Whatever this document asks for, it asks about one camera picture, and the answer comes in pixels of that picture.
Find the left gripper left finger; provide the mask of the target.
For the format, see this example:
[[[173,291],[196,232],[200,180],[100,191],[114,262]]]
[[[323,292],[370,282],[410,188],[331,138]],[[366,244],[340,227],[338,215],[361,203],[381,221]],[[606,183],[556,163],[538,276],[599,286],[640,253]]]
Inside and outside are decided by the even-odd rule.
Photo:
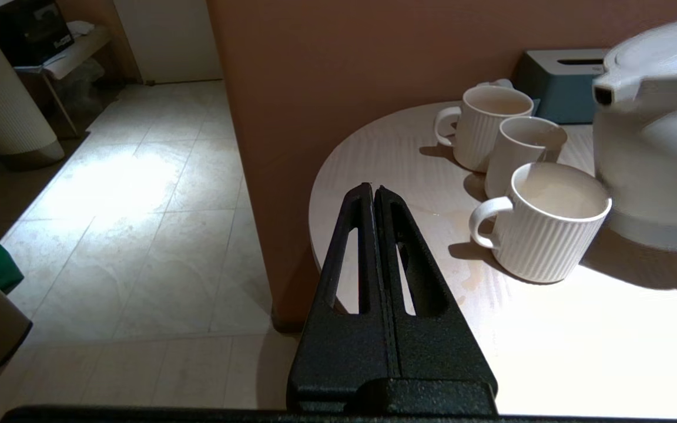
[[[341,412],[365,383],[390,374],[386,295],[368,183],[344,196],[287,380],[290,411]],[[334,305],[348,235],[357,230],[359,313]]]

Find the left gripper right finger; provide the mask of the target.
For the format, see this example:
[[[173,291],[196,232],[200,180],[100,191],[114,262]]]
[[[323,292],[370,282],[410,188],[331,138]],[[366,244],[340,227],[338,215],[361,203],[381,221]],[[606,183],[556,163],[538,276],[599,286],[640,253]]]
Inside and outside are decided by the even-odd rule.
[[[393,338],[391,375],[421,394],[402,409],[496,411],[497,379],[406,202],[380,187],[374,211]]]

